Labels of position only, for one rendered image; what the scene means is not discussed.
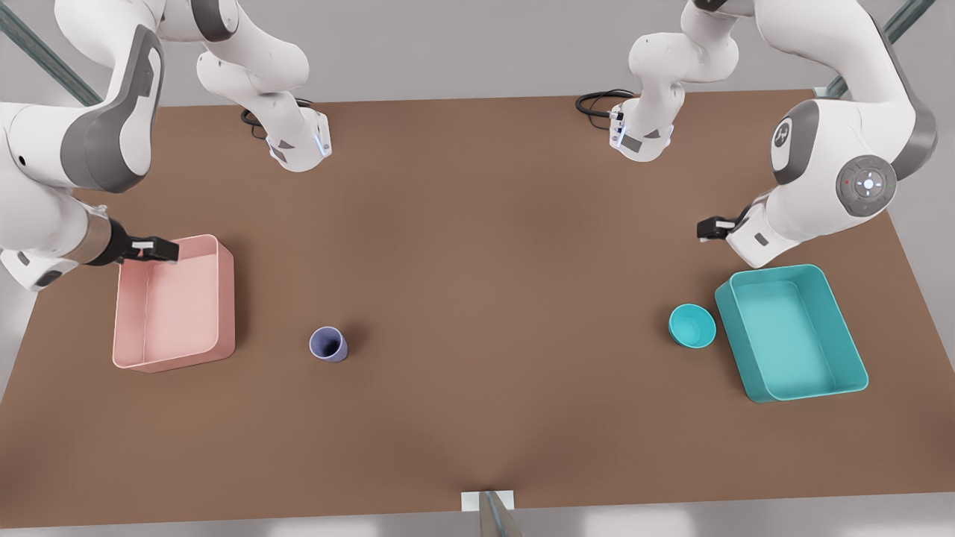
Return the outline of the pink rectangular box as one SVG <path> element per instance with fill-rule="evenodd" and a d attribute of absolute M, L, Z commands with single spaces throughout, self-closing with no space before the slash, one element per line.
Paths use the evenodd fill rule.
<path fill-rule="evenodd" d="M 157 373 L 234 353 L 232 253 L 210 234 L 177 243 L 177 264 L 120 266 L 112 353 L 119 369 Z"/>

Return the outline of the teal bowl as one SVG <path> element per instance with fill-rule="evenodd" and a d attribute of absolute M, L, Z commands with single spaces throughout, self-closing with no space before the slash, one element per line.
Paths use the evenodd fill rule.
<path fill-rule="evenodd" d="M 716 339 L 717 327 L 712 314 L 696 304 L 681 304 L 668 317 L 669 335 L 679 345 L 703 349 Z"/>

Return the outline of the teal rectangular box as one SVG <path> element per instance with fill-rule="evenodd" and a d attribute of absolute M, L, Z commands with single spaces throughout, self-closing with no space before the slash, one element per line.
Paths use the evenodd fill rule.
<path fill-rule="evenodd" d="M 714 299 L 745 393 L 754 403 L 868 387 L 862 357 L 818 266 L 733 273 Z"/>

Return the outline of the purple cup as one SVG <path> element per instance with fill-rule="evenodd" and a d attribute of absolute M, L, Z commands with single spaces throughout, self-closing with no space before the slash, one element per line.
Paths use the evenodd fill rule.
<path fill-rule="evenodd" d="M 308 350 L 325 362 L 341 362 L 348 356 L 347 340 L 337 327 L 325 326 L 314 330 L 308 340 Z"/>

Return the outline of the silver frame post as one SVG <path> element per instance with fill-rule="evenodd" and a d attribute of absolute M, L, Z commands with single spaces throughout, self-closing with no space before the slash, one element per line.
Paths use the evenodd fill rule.
<path fill-rule="evenodd" d="M 893 45 L 932 9 L 936 0 L 904 0 L 881 24 L 857 0 L 821 0 L 826 14 L 812 16 L 812 45 L 805 57 L 836 74 L 814 89 L 821 99 L 839 99 L 847 92 L 859 102 L 916 101 Z"/>
<path fill-rule="evenodd" d="M 463 492 L 460 502 L 461 511 L 480 514 L 480 537 L 523 537 L 512 513 L 515 509 L 513 490 Z"/>
<path fill-rule="evenodd" d="M 28 25 L 21 20 L 3 0 L 0 0 L 0 33 L 7 35 L 34 64 L 37 64 L 51 79 L 65 89 L 78 103 L 93 106 L 102 98 L 81 76 L 62 61 Z"/>

